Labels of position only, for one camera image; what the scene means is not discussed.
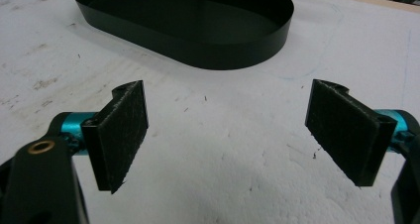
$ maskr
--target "dirt mark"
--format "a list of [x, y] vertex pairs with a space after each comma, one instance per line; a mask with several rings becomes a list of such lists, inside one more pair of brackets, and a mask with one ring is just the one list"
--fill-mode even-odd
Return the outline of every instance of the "dirt mark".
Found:
[[58, 80], [58, 78], [52, 78], [52, 79], [49, 79], [49, 80], [39, 80], [38, 82], [36, 82], [34, 84], [33, 88], [35, 90], [40, 90], [42, 88], [47, 88], [52, 83], [55, 83], [57, 80]]

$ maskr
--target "black plastic part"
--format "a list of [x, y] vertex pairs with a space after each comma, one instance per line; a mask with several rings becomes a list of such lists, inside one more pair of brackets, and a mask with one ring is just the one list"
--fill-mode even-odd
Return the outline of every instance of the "black plastic part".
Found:
[[62, 123], [64, 123], [65, 118], [67, 118], [69, 114], [70, 112], [63, 112], [52, 118], [49, 129], [47, 130], [47, 133], [44, 135], [44, 137], [58, 137], [61, 133]]
[[76, 0], [95, 28], [183, 63], [237, 69], [285, 44], [291, 0]]
[[348, 92], [340, 84], [314, 79], [306, 126], [356, 186], [372, 186], [396, 121]]
[[122, 85], [113, 99], [81, 125], [99, 190], [123, 184], [149, 127], [143, 82]]
[[[46, 152], [30, 154], [30, 146], [40, 142], [54, 145]], [[13, 158], [0, 223], [88, 223], [77, 175], [63, 139], [44, 137], [18, 151]]]
[[391, 192], [395, 224], [420, 223], [420, 136], [412, 143]]

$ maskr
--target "white table surface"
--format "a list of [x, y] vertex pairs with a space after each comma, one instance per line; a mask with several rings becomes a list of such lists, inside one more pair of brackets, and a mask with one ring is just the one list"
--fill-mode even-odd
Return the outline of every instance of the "white table surface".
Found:
[[150, 127], [127, 182], [100, 192], [73, 159], [91, 223], [393, 223], [404, 158], [358, 188], [304, 126], [313, 78], [420, 118], [420, 14], [360, 1], [293, 0], [276, 56], [212, 71], [91, 27], [74, 0], [0, 0], [0, 162], [57, 113], [100, 110], [142, 79]]

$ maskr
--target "textured rubber pad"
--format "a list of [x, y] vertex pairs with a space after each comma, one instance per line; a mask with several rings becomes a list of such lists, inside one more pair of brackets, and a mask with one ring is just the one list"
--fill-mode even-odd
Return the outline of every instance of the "textured rubber pad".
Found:
[[81, 125], [99, 190], [123, 184], [149, 127], [143, 83], [115, 88], [104, 109]]
[[375, 113], [332, 82], [314, 80], [306, 126], [357, 186], [372, 186], [396, 121]]

